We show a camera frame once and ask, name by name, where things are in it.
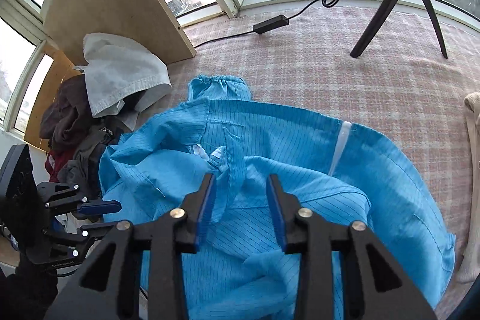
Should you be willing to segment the blue striped work coat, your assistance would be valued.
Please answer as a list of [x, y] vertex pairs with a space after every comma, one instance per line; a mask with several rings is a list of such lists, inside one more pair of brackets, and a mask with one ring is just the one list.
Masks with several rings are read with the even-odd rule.
[[300, 257], [278, 244], [269, 182], [326, 221], [366, 224], [431, 306], [455, 266], [455, 238], [413, 163], [369, 127], [252, 98], [243, 79], [199, 76], [187, 100], [108, 146], [98, 178], [112, 220], [148, 223], [216, 180], [196, 254], [182, 257], [191, 319], [292, 319]]

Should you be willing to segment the grey dark garment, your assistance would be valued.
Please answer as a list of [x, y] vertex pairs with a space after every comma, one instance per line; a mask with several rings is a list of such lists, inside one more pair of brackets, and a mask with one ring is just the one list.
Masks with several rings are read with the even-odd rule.
[[98, 177], [100, 158], [109, 145], [116, 145], [126, 131], [116, 117], [108, 116], [94, 124], [74, 154], [59, 171], [58, 181], [80, 187], [89, 199], [99, 198], [101, 187]]

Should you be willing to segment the large wooden board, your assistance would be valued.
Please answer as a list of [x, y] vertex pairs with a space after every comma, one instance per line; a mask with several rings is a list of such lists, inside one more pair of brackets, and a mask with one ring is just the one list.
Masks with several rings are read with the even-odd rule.
[[164, 63], [193, 58], [196, 51], [165, 0], [44, 0], [43, 30], [75, 65], [86, 63], [86, 34], [128, 37]]

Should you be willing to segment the maroon garment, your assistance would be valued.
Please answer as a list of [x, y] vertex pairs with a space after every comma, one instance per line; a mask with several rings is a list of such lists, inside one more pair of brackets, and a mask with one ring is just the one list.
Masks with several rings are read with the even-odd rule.
[[74, 149], [69, 149], [64, 152], [51, 150], [47, 153], [45, 169], [49, 175], [49, 182], [59, 182], [58, 173], [72, 159], [74, 152]]

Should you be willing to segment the white grey garment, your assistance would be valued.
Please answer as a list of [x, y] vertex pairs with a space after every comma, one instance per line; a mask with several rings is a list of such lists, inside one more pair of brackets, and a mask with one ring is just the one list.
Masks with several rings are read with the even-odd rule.
[[93, 117], [116, 116], [134, 130], [139, 115], [172, 91], [168, 68], [133, 39], [89, 33], [83, 40], [86, 93]]

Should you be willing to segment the dark brown garment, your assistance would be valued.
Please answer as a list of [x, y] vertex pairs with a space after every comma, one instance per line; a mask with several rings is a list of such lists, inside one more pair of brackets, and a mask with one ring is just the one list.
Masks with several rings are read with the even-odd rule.
[[85, 139], [93, 123], [83, 74], [66, 79], [41, 117], [39, 137], [50, 149], [64, 152]]

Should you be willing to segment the light pine wood panel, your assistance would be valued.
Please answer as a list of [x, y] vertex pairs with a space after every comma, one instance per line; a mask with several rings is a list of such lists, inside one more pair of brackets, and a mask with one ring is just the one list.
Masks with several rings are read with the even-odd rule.
[[42, 53], [50, 56], [53, 59], [53, 63], [49, 71], [47, 71], [47, 75], [41, 84], [32, 107], [24, 133], [24, 141], [42, 151], [48, 152], [48, 141], [41, 139], [39, 136], [42, 115], [55, 100], [59, 86], [64, 80], [78, 76], [80, 72], [74, 68], [74, 64], [60, 49], [46, 44]]

